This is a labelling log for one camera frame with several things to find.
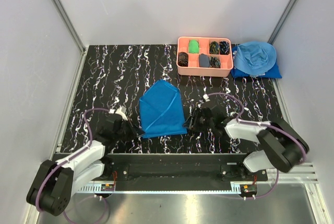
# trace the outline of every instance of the metal beam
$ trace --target metal beam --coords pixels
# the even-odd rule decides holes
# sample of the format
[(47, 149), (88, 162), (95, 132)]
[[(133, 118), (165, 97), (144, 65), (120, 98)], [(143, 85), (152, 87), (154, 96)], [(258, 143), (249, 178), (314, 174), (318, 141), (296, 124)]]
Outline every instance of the metal beam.
[(67, 27), (69, 33), (71, 34), (75, 44), (78, 46), (80, 52), (83, 53), (85, 51), (86, 47), (82, 43), (77, 31), (75, 30), (71, 20), (69, 19), (61, 1), (60, 0), (52, 0), (52, 2), (54, 3), (56, 9), (58, 10), (59, 15), (61, 16), (65, 26)]
[(289, 16), (291, 10), (293, 9), (294, 5), (296, 4), (297, 0), (289, 0), (287, 6), (284, 9), (284, 12), (282, 13), (280, 19), (278, 20), (269, 40), (268, 43), (273, 44), (281, 31), (285, 21), (287, 20), (287, 17)]

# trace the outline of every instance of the marble tabletop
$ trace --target marble tabletop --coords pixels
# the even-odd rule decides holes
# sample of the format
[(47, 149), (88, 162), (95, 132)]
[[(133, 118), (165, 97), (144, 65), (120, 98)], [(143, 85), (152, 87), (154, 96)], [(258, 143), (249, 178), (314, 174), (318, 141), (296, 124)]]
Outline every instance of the marble tabletop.
[[(185, 118), (205, 93), (225, 92), (240, 99), (245, 105), (244, 120), (274, 121), (282, 117), (273, 83), (270, 79), (238, 78), (230, 76), (181, 76), (176, 66), (177, 45), (91, 45), (83, 66), (73, 107), (68, 119), (61, 152), (73, 152), (88, 141), (87, 127), (82, 115), (86, 109), (117, 109), (124, 105), (128, 117), (140, 125), (139, 98), (155, 81), (164, 79), (179, 88)], [(217, 96), (227, 115), (238, 112), (230, 99)], [(93, 133), (106, 115), (94, 112), (89, 115)], [(149, 139), (118, 141), (113, 153), (227, 153), (258, 150), (256, 144), (213, 134), (188, 133)]]

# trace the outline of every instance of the pink container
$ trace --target pink container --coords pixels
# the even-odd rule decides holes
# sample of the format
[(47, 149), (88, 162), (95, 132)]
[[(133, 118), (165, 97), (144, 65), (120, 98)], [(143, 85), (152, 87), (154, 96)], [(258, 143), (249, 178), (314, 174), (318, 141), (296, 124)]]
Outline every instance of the pink container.
[[(188, 46), (190, 40), (197, 40), (199, 43), (199, 53), (189, 53)], [(210, 54), (209, 46), (212, 41), (220, 42), (226, 41), (230, 44), (230, 52), (227, 55), (222, 54)], [(189, 56), (188, 66), (178, 65), (178, 54), (185, 52)], [(220, 60), (220, 68), (203, 68), (199, 67), (198, 58), (201, 53), (207, 54), (208, 56), (214, 56)], [(177, 43), (177, 72), (180, 75), (193, 75), (193, 76), (212, 76), (212, 77), (226, 77), (229, 75), (233, 68), (232, 59), (232, 47), (231, 41), (224, 38), (200, 38), (200, 37), (180, 37)]]

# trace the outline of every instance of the light blue hat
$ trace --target light blue hat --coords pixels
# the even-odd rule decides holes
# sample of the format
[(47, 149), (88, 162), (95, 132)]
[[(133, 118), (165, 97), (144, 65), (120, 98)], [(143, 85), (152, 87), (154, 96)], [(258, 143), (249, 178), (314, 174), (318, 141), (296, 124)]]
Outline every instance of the light blue hat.
[(262, 75), (276, 62), (275, 48), (266, 42), (251, 41), (240, 44), (234, 58), (234, 66), (250, 75)]

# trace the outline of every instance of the blue cloth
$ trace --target blue cloth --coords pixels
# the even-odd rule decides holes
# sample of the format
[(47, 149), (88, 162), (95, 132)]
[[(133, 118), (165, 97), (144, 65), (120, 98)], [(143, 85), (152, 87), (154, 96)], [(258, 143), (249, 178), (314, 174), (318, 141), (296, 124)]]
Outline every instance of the blue cloth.
[[(233, 58), (235, 58), (236, 53), (237, 53), (237, 47), (235, 46), (232, 49)], [(235, 67), (231, 70), (231, 75), (232, 75), (233, 78), (250, 76), (249, 74), (244, 73), (243, 71), (240, 71), (239, 69), (236, 69)], [(275, 62), (274, 66), (270, 70), (268, 70), (266, 73), (264, 73), (262, 75), (257, 75), (257, 77), (276, 78), (276, 79), (282, 78), (282, 76), (280, 74), (280, 70), (279, 70), (278, 65), (277, 65), (277, 62)]]
[(275, 48), (266, 42), (251, 41), (237, 46), (234, 58), (236, 69), (249, 75), (262, 75), (276, 62)]
[(165, 80), (159, 80), (139, 99), (143, 138), (186, 134), (181, 94)]

